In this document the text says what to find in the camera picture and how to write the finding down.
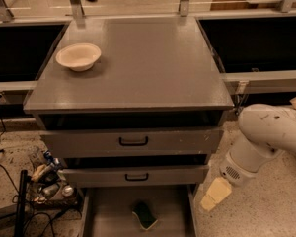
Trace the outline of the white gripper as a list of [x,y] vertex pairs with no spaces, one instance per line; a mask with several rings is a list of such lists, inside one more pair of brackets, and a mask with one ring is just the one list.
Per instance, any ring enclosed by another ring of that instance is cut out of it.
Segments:
[[243,186],[256,176],[256,173],[239,167],[231,158],[230,153],[225,155],[224,160],[220,164],[219,171],[222,177],[213,180],[200,202],[205,211],[211,211],[227,198],[232,192],[231,185],[236,187]]

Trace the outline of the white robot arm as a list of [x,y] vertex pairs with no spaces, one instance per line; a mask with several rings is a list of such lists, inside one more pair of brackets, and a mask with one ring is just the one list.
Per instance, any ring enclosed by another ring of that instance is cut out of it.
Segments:
[[200,205],[211,211],[231,192],[253,179],[260,167],[284,151],[296,154],[296,110],[253,104],[238,116],[240,135],[221,162]]

